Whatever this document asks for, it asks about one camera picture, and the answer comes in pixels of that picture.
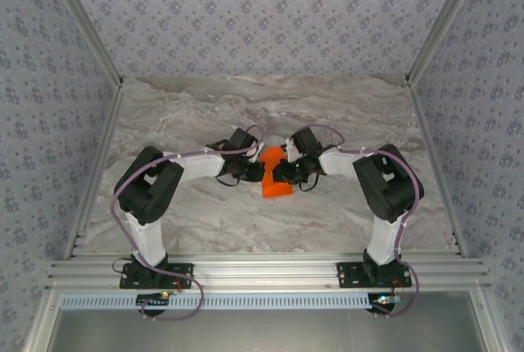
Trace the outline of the left controller board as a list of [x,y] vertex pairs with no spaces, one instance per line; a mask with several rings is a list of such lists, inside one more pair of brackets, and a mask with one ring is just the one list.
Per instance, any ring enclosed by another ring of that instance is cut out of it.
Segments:
[[135,299],[135,306],[145,312],[166,311],[169,306],[169,296],[159,292],[138,294]]

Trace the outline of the grey metal panel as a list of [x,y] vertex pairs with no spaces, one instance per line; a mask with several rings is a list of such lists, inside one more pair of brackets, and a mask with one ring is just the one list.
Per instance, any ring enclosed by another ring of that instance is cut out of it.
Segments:
[[136,309],[62,309],[47,296],[23,352],[513,352],[489,298],[428,292],[398,318],[363,309],[204,309],[182,322]]

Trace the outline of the right controller board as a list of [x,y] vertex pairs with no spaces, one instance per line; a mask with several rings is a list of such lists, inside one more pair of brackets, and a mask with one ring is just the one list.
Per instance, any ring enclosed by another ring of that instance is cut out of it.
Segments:
[[395,306],[402,301],[403,296],[386,293],[370,293],[368,294],[368,299],[371,305],[368,312],[372,314],[387,315],[392,313]]

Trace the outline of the aluminium frame post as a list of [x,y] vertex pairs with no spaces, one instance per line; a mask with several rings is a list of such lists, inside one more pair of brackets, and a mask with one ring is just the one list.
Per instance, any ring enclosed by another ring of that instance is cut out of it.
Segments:
[[459,12],[465,0],[444,0],[436,18],[433,20],[427,36],[413,59],[406,73],[406,82],[414,88],[423,72],[431,62],[436,49],[442,42],[446,32]]
[[75,21],[85,41],[90,47],[97,62],[105,73],[106,77],[115,88],[119,88],[122,82],[120,73],[117,70],[115,63],[111,59],[111,55],[106,49],[104,42],[99,36],[93,21],[84,8],[80,0],[62,0],[68,12]]

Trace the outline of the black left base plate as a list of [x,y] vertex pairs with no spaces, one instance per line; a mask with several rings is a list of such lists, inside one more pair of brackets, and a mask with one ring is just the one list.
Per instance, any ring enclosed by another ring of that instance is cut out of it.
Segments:
[[127,263],[122,269],[120,289],[189,289],[192,281],[158,273],[140,263]]

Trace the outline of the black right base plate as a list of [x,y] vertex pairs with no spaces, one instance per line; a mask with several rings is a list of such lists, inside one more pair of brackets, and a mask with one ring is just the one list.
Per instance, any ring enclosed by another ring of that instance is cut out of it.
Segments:
[[393,261],[385,265],[373,262],[340,262],[336,265],[340,288],[411,287],[410,271]]

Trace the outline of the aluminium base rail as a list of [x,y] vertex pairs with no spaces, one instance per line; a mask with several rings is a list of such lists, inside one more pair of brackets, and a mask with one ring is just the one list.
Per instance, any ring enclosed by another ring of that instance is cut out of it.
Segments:
[[[194,276],[209,292],[332,291],[339,287],[336,265],[357,262],[358,253],[233,253],[171,255],[175,263],[192,263]],[[404,254],[422,291],[472,291],[492,283],[482,259],[463,258],[451,251]],[[52,262],[44,281],[59,291],[114,291],[120,276],[112,270],[115,257],[77,255]]]

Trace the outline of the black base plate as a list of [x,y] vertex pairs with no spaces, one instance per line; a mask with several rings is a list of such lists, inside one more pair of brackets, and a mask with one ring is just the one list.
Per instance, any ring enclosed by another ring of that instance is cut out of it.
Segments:
[[189,289],[192,281],[158,273],[140,263],[127,263],[122,269],[120,289]]
[[340,262],[336,265],[340,288],[411,287],[410,271],[393,261],[385,265],[373,262]]

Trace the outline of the aluminium side rail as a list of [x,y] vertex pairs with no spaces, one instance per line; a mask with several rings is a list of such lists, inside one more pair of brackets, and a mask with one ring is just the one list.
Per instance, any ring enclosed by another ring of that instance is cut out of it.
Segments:
[[460,228],[459,219],[456,215],[454,204],[449,194],[449,189],[445,181],[445,176],[443,174],[443,170],[438,160],[436,148],[435,148],[435,145],[431,137],[431,132],[427,124],[425,115],[423,113],[422,104],[418,98],[416,89],[411,85],[409,85],[409,96],[413,104],[415,115],[417,116],[417,119],[419,122],[422,137],[423,137],[423,140],[426,145],[427,152],[428,152],[428,158],[431,163],[432,172],[435,176],[436,185],[438,187],[440,197],[445,207],[445,213],[449,220],[449,224],[452,230],[452,235],[454,236],[454,244],[456,246],[456,251],[462,258],[467,258],[469,257],[467,244],[463,237],[462,229]]
[[63,255],[64,260],[71,260],[74,256],[76,243],[84,234],[88,222],[96,204],[97,193],[102,181],[102,176],[106,168],[106,161],[114,135],[115,125],[119,117],[123,92],[122,83],[115,87],[115,93],[111,99],[110,108],[104,123],[102,136],[100,138],[97,151],[93,158],[93,164],[89,172],[87,186],[81,196],[79,208],[73,221],[68,241],[65,245]]

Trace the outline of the controller board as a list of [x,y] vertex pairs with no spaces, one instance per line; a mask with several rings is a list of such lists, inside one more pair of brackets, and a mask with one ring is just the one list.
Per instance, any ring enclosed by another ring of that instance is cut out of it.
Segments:
[[166,311],[169,306],[169,296],[159,292],[138,294],[135,299],[135,306],[145,312]]
[[395,306],[402,301],[403,296],[386,293],[370,293],[368,294],[368,299],[371,305],[368,312],[372,314],[387,315],[392,313]]

